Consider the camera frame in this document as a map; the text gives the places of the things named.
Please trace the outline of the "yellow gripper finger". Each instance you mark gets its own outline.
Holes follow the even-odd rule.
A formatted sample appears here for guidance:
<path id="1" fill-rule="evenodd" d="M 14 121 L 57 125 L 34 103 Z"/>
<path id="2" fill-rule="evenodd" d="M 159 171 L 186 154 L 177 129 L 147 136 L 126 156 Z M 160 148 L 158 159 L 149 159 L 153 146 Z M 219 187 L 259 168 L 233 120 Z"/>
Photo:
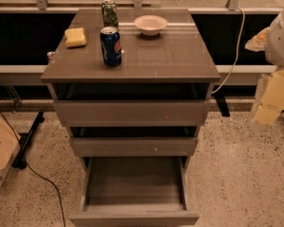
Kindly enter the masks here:
<path id="1" fill-rule="evenodd" d="M 262 29 L 257 35 L 255 35 L 245 44 L 245 48 L 254 52 L 264 51 L 269 30 L 270 28 L 268 27 Z"/>
<path id="2" fill-rule="evenodd" d="M 284 111 L 284 69 L 262 75 L 255 98 L 253 120 L 262 126 L 272 125 Z"/>

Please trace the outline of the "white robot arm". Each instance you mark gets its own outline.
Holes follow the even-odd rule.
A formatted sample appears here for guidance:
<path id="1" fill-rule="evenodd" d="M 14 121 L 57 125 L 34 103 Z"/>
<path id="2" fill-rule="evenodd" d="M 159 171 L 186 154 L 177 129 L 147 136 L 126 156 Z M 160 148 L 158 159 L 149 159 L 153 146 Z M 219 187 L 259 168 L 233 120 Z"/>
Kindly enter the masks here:
<path id="1" fill-rule="evenodd" d="M 245 48 L 264 51 L 266 61 L 276 66 L 270 76 L 262 76 L 258 81 L 252 110 L 255 123 L 272 125 L 284 111 L 284 9 L 269 27 L 249 40 Z"/>

